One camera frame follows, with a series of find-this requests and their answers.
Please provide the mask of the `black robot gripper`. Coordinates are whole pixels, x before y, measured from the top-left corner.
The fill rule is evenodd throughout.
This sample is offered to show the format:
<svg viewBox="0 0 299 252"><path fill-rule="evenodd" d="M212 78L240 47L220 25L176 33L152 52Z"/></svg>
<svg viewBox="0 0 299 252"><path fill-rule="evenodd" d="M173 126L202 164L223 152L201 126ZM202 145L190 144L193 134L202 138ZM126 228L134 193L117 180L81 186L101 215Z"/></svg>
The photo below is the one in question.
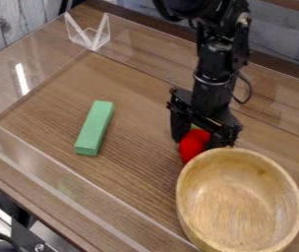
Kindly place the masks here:
<svg viewBox="0 0 299 252"><path fill-rule="evenodd" d="M229 109L236 77L224 82L193 75L192 90L172 87L170 110L172 138L178 143L192 125L209 133L208 150L233 147L243 125Z"/></svg>

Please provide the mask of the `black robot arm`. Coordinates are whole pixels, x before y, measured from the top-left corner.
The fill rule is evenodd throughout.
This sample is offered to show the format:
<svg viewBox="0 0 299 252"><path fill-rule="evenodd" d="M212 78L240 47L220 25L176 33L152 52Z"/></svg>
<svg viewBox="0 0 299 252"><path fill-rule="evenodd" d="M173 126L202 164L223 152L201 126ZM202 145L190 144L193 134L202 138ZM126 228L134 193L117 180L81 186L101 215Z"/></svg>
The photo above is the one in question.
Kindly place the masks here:
<svg viewBox="0 0 299 252"><path fill-rule="evenodd" d="M245 103L233 95L237 81L245 81L248 65L251 10L247 0L152 0L161 17L185 20L196 34L197 62L189 90L170 88L172 138L178 143L192 127L208 134L204 147L232 147L243 124L229 104Z"/></svg>

